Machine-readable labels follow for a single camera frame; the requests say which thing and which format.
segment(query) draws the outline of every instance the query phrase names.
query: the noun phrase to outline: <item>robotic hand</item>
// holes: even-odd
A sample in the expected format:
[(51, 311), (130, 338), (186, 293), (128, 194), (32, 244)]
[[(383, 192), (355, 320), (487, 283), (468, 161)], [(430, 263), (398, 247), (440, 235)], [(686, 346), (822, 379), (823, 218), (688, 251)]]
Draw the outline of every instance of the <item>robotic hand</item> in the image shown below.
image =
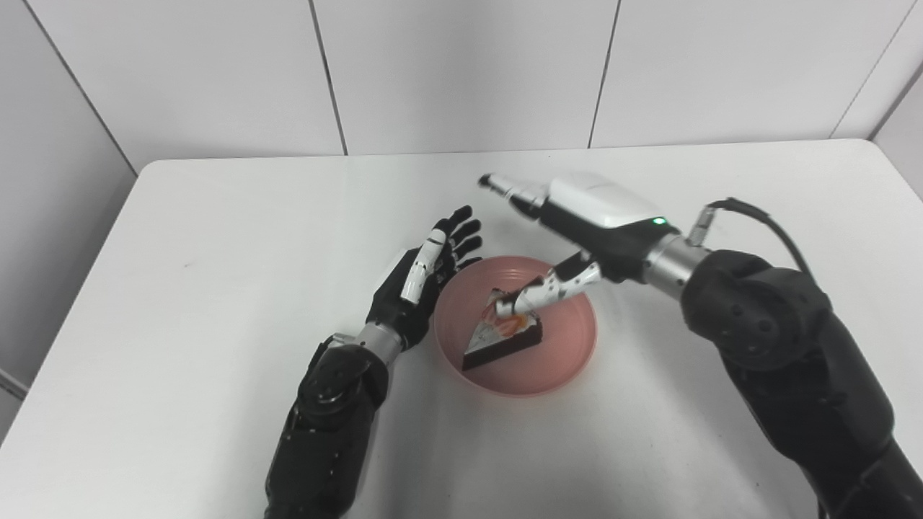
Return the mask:
[[(553, 304), (602, 278), (650, 284), (676, 299), (692, 332), (713, 342), (769, 442), (800, 465), (832, 518), (923, 518), (923, 482), (892, 436), (891, 404), (794, 243), (765, 212), (736, 199), (702, 210), (689, 237), (649, 204), (598, 175), (524, 188), (481, 186), (582, 252), (495, 303), (499, 316)], [(718, 209), (769, 225), (799, 271), (701, 246)]]
[(265, 519), (333, 519), (353, 504), (388, 366), (423, 340), (442, 287), (480, 259), (464, 260), (482, 243), (471, 217), (465, 206), (440, 220), (375, 292), (359, 335), (334, 334), (320, 345), (282, 428)]

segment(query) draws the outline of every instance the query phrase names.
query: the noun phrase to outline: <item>robot finger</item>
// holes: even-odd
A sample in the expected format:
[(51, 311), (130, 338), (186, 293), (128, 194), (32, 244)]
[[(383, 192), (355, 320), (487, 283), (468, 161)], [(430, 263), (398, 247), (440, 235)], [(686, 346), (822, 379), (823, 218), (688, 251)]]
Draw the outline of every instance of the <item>robot finger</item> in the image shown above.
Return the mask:
[(449, 218), (439, 220), (433, 228), (442, 231), (448, 236), (452, 234), (452, 231), (454, 231), (460, 223), (468, 220), (472, 215), (474, 215), (474, 211), (471, 209), (470, 205), (466, 205), (457, 209)]
[(481, 236), (468, 238), (452, 250), (452, 258), (455, 260), (455, 263), (458, 264), (469, 252), (478, 249), (483, 244), (484, 239), (482, 239)]
[(465, 238), (477, 234), (481, 230), (481, 221), (474, 219), (459, 227), (452, 236), (449, 237), (449, 247), (455, 248)]
[(483, 259), (484, 259), (484, 258), (481, 258), (480, 256), (475, 256), (475, 257), (473, 257), (473, 258), (466, 259), (466, 260), (463, 261), (461, 264), (459, 264), (458, 266), (455, 267), (455, 271), (456, 271), (456, 272), (457, 272), (457, 271), (460, 271), (461, 269), (463, 269), (463, 268), (465, 268), (465, 267), (468, 267), (468, 266), (470, 266), (470, 265), (472, 265), (472, 264), (474, 264), (474, 263), (477, 263), (478, 261), (483, 260)]

